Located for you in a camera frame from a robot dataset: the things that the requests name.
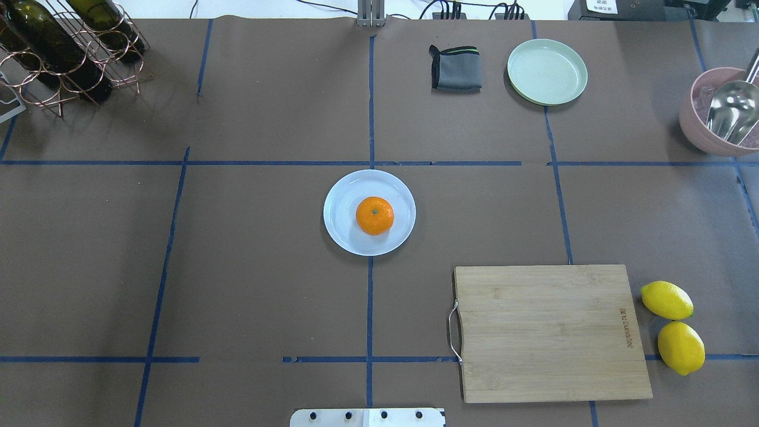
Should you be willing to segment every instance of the gray cloth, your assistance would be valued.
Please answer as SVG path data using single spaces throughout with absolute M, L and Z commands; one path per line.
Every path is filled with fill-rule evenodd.
M 432 87 L 437 90 L 474 92 L 482 88 L 480 53 L 474 46 L 461 46 L 443 51 L 430 46 Z

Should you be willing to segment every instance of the metal handle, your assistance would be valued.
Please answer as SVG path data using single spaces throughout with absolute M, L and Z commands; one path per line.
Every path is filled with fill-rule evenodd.
M 759 49 L 757 49 L 756 52 L 754 52 L 754 58 L 751 58 L 751 62 L 749 63 L 748 70 L 746 71 L 746 79 L 748 83 L 754 83 L 754 79 L 757 77 L 757 72 L 759 71 Z
M 458 354 L 455 348 L 453 348 L 453 338 L 451 336 L 451 317 L 453 316 L 453 312 L 458 310 L 458 300 L 453 301 L 453 308 L 451 308 L 451 312 L 448 313 L 448 345 L 451 346 L 451 351 L 453 354 L 456 355 L 456 359 L 458 359 L 458 364 L 460 366 L 464 366 L 464 360 L 461 359 L 461 356 Z

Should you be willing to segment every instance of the label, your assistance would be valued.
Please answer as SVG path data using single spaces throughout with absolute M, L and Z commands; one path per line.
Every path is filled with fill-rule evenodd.
M 587 0 L 587 9 L 600 14 L 617 14 L 616 0 Z
M 632 348 L 632 336 L 630 335 L 630 322 L 627 320 L 627 310 L 620 308 L 619 315 L 622 317 L 622 329 L 625 332 L 625 340 L 627 341 L 627 346 Z

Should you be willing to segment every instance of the blue tape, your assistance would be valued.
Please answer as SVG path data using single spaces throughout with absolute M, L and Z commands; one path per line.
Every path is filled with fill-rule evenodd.
M 147 385 L 150 379 L 150 364 L 153 358 L 153 351 L 156 348 L 156 335 L 158 334 L 158 323 L 161 318 L 161 308 L 163 307 L 163 294 L 166 288 L 166 277 L 168 274 L 168 260 L 172 255 L 172 248 L 174 246 L 174 233 L 177 226 L 177 212 L 179 210 L 179 201 L 182 198 L 182 190 L 184 189 L 184 177 L 187 174 L 187 159 L 190 157 L 190 148 L 184 151 L 184 159 L 182 160 L 182 171 L 179 174 L 179 184 L 177 184 L 177 196 L 174 199 L 174 213 L 172 214 L 172 224 L 168 229 L 168 242 L 166 243 L 166 253 L 163 258 L 163 270 L 161 272 L 161 283 L 158 288 L 158 297 L 156 298 L 156 310 L 153 314 L 153 326 L 150 329 L 150 341 L 147 345 L 147 360 L 145 362 L 145 369 L 143 371 L 142 386 L 140 387 L 140 398 L 137 401 L 137 415 L 134 418 L 134 427 L 139 427 L 142 420 L 143 407 L 145 406 L 145 395 L 147 393 Z
M 569 225 L 567 224 L 567 215 L 564 208 L 564 194 L 562 193 L 562 183 L 559 177 L 559 162 L 556 158 L 556 146 L 553 143 L 553 130 L 551 130 L 551 123 L 548 120 L 548 107 L 543 107 L 543 115 L 546 118 L 546 132 L 548 134 L 548 141 L 550 142 L 551 149 L 551 163 L 553 165 L 553 181 L 556 183 L 556 197 L 559 199 L 559 214 L 562 218 L 562 230 L 564 232 L 564 246 L 567 251 L 567 264 L 573 265 L 575 263 L 572 256 L 572 243 L 569 240 Z
M 366 363 L 364 356 L 298 356 L 283 357 L 282 363 Z
M 684 167 L 726 167 L 734 162 L 558 162 L 552 161 L 547 166 L 684 166 Z
M 456 362 L 454 356 L 374 356 L 376 363 L 442 363 Z
M 0 147 L 0 162 L 2 161 L 3 157 L 5 157 L 5 151 L 8 149 L 8 144 L 11 142 L 11 135 L 13 134 L 13 129 L 16 127 L 17 119 L 18 114 L 13 116 L 11 119 L 11 124 L 8 126 L 8 131 L 5 132 L 5 139 L 2 142 L 2 147 Z
M 593 427 L 598 427 L 598 411 L 596 411 L 596 401 L 591 400 L 591 424 Z
M 203 75 L 206 73 L 206 60 L 208 59 L 208 46 L 211 44 L 211 29 L 213 28 L 213 19 L 208 20 L 206 28 L 206 44 L 203 46 L 203 58 L 200 60 L 200 72 L 197 75 L 197 94 L 203 96 Z
M 381 161 L 375 162 L 378 166 L 521 166 L 522 162 L 518 161 L 442 161 L 442 162 L 425 162 L 425 161 Z
M 704 64 L 704 57 L 701 54 L 701 44 L 698 42 L 698 34 L 696 33 L 696 23 L 692 16 L 690 16 L 691 21 L 691 35 L 693 36 L 693 44 L 696 48 L 696 55 L 698 56 L 698 63 L 701 65 L 701 72 L 707 70 L 706 64 Z
M 374 37 L 369 37 L 369 169 L 374 169 Z
M 368 257 L 369 274 L 367 277 L 367 408 L 373 404 L 372 374 L 373 374 L 373 330 L 374 330 L 374 257 Z
M 738 176 L 738 184 L 741 186 L 741 193 L 743 194 L 743 201 L 746 203 L 748 209 L 748 215 L 751 218 L 751 225 L 754 227 L 754 234 L 759 239 L 759 222 L 757 222 L 757 212 L 754 209 L 754 204 L 751 202 L 751 196 L 748 194 L 748 188 L 746 187 L 746 181 L 743 179 L 743 171 L 741 171 L 740 163 L 738 159 L 733 159 L 733 166 L 735 167 L 735 174 Z
M 189 166 L 369 166 L 364 161 L 191 160 Z
M 646 360 L 661 360 L 662 356 L 659 354 L 647 354 Z M 707 354 L 707 360 L 759 360 L 757 354 L 736 354 L 736 353 L 723 353 L 723 354 Z
M 145 364 L 143 369 L 143 380 L 140 385 L 140 398 L 137 400 L 137 415 L 134 417 L 134 427 L 140 427 L 142 423 L 142 412 L 145 407 L 145 395 L 147 394 L 147 382 L 150 378 L 150 363 Z
M 4 160 L 19 166 L 181 166 L 178 160 Z
M 0 356 L 0 363 L 145 363 L 147 357 Z M 155 357 L 152 363 L 200 363 L 200 357 Z

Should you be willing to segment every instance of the yellow lemon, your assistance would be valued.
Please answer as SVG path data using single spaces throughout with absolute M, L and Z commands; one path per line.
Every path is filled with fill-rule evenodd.
M 681 321 L 672 321 L 662 328 L 658 345 L 664 363 L 680 375 L 695 372 L 704 365 L 704 341 Z
M 641 288 L 643 305 L 655 315 L 680 320 L 693 315 L 691 297 L 676 285 L 658 280 Z

